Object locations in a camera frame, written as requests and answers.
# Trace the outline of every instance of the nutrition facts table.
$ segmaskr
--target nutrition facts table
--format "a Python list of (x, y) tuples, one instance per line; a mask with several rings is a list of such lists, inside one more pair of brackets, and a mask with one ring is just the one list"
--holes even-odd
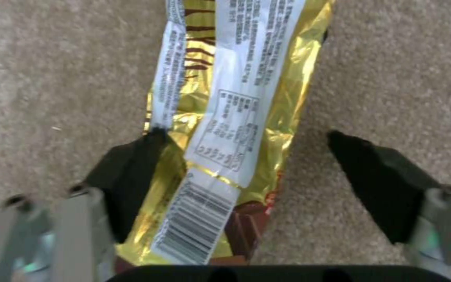
[(219, 90), (218, 96), (195, 154), (236, 172), (245, 154), (253, 150), (258, 134), (258, 125), (254, 123), (258, 98), (227, 90)]

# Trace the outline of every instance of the crinkled foil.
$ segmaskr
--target crinkled foil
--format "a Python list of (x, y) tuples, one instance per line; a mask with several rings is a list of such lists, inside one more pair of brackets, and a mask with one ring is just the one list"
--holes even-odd
[[(274, 95), (254, 178), (242, 189), (238, 204), (259, 201), (274, 203), (288, 150), (314, 71), (324, 32), (331, 20), (334, 0), (306, 0), (295, 27), (283, 71)], [(215, 53), (215, 2), (185, 0), (186, 58), (185, 81), (180, 91), (177, 113), (168, 134), (173, 142), (163, 151), (152, 186), (127, 241), (117, 246), (118, 254), (134, 265), (168, 264), (152, 254), (150, 246), (163, 220), (168, 204), (190, 164), (184, 151), (206, 110), (213, 76)], [(152, 113), (152, 91), (148, 94), (147, 118)], [(223, 235), (213, 257), (229, 257), (231, 249)]]

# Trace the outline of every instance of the candy bar wrapper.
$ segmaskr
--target candy bar wrapper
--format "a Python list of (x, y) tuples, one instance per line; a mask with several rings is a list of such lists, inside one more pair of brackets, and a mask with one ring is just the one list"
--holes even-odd
[(145, 130), (165, 128), (120, 257), (247, 264), (260, 242), (333, 0), (167, 0)]

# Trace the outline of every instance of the brown stripe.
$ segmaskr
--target brown stripe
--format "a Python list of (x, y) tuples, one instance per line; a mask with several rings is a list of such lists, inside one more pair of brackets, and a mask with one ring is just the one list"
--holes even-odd
[(186, 66), (186, 70), (206, 70), (207, 66), (197, 65), (197, 66)]
[(211, 31), (215, 30), (215, 27), (186, 27), (188, 31)]
[(205, 55), (212, 56), (212, 57), (214, 56), (212, 53), (206, 52), (204, 49), (201, 49), (201, 48), (187, 48), (186, 49), (186, 53), (193, 53), (193, 52), (203, 53)]
[(189, 62), (202, 63), (202, 64), (208, 65), (208, 66), (211, 66), (211, 65), (212, 65), (212, 63), (207, 62), (207, 61), (202, 60), (202, 59), (186, 58), (185, 60), (186, 60), (186, 61), (189, 61)]
[(185, 15), (189, 16), (190, 14), (195, 13), (215, 13), (213, 10), (204, 10), (204, 9), (185, 9)]
[(214, 36), (194, 37), (194, 38), (189, 38), (188, 41), (199, 41), (199, 42), (207, 43), (210, 45), (215, 45), (215, 37)]

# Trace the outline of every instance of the beige carpet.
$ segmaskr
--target beige carpet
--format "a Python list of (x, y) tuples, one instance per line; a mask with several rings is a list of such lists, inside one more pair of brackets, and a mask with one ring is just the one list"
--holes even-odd
[[(0, 202), (56, 204), (140, 132), (164, 21), (162, 0), (0, 0)], [(451, 183), (451, 0), (338, 1), (255, 263), (403, 262), (327, 149), (331, 128)]]

